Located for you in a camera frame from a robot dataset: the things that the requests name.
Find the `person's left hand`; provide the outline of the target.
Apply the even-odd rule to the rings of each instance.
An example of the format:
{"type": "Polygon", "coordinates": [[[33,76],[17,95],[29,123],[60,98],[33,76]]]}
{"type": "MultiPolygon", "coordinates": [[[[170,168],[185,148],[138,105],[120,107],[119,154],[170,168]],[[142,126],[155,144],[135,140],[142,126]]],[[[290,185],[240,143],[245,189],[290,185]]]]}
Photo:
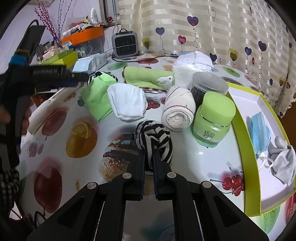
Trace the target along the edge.
{"type": "MultiPolygon", "coordinates": [[[[32,115],[32,111],[31,111],[31,106],[34,104],[34,102],[32,100],[30,100],[30,103],[23,115],[23,120],[22,120],[22,131],[21,131],[21,135],[24,136],[27,134],[28,132],[28,127],[29,127],[29,117],[32,115]]],[[[9,114],[9,112],[4,108],[3,105],[1,105],[0,108],[0,122],[1,123],[9,123],[11,120],[11,116],[9,114]]]]}

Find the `plaid sleeve forearm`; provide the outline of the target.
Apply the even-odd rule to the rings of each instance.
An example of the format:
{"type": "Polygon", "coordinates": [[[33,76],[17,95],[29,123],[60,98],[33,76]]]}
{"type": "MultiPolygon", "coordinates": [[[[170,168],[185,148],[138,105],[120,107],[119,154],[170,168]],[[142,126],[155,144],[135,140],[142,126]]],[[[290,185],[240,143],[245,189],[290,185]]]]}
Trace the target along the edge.
{"type": "Polygon", "coordinates": [[[4,210],[11,210],[20,188],[20,175],[13,169],[1,172],[1,205],[4,210]]]}

